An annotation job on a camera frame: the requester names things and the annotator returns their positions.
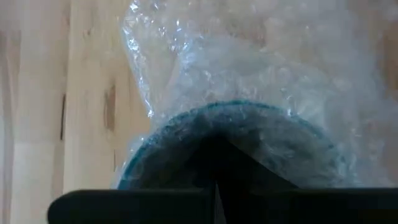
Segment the bubble wrap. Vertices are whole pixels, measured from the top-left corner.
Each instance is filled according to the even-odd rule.
[[[397,12],[388,0],[133,1],[122,37],[153,133],[120,180],[161,186],[149,179],[221,133],[299,187],[392,185],[381,155],[398,105],[372,34]]]

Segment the black object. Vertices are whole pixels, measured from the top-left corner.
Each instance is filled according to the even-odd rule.
[[[49,208],[49,223],[398,223],[396,189],[298,189],[217,136],[174,178],[192,169],[190,189],[66,194]]]

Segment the wooden surface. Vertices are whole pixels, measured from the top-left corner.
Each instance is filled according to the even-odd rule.
[[[0,2],[0,223],[45,223],[62,192],[109,188],[149,129],[119,36],[129,2]],[[383,42],[391,89],[397,25]]]

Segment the transparent plastic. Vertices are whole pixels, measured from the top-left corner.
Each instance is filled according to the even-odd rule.
[[[389,0],[133,1],[122,37],[154,131],[121,179],[144,185],[216,130],[300,187],[394,185],[377,42],[397,16]],[[170,156],[142,167],[154,152]]]

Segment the plastic wrap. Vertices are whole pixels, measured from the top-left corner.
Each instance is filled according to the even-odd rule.
[[[154,132],[121,179],[167,176],[217,132],[299,187],[392,185],[381,156],[398,106],[376,43],[397,12],[393,1],[132,2],[122,36]]]

